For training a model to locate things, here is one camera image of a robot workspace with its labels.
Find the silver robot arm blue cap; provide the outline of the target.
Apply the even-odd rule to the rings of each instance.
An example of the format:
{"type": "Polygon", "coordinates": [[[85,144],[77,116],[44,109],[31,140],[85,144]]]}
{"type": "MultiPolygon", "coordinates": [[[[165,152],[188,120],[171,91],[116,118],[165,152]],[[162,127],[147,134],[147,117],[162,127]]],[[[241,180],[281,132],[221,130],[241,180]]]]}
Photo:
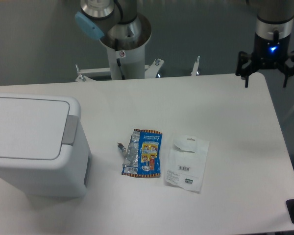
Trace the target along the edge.
{"type": "MultiPolygon", "coordinates": [[[[294,76],[294,51],[289,41],[294,22],[294,0],[247,0],[257,8],[252,53],[239,52],[235,74],[243,80],[258,70],[277,69],[285,80],[294,76]]],[[[155,78],[159,65],[145,67],[145,46],[151,37],[148,19],[134,0],[83,0],[75,15],[78,27],[107,50],[114,80],[155,78]]]]}

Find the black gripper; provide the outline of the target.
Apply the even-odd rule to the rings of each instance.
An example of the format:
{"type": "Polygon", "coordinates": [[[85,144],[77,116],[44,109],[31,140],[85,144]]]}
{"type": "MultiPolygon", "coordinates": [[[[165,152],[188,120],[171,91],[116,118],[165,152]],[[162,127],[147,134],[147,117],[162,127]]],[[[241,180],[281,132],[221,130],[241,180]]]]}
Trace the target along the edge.
{"type": "Polygon", "coordinates": [[[275,43],[255,33],[252,54],[244,51],[238,53],[235,75],[245,81],[245,88],[248,87],[250,75],[258,70],[270,69],[283,71],[283,88],[287,86],[288,79],[294,76],[294,50],[288,53],[290,37],[289,35],[275,43]]]}

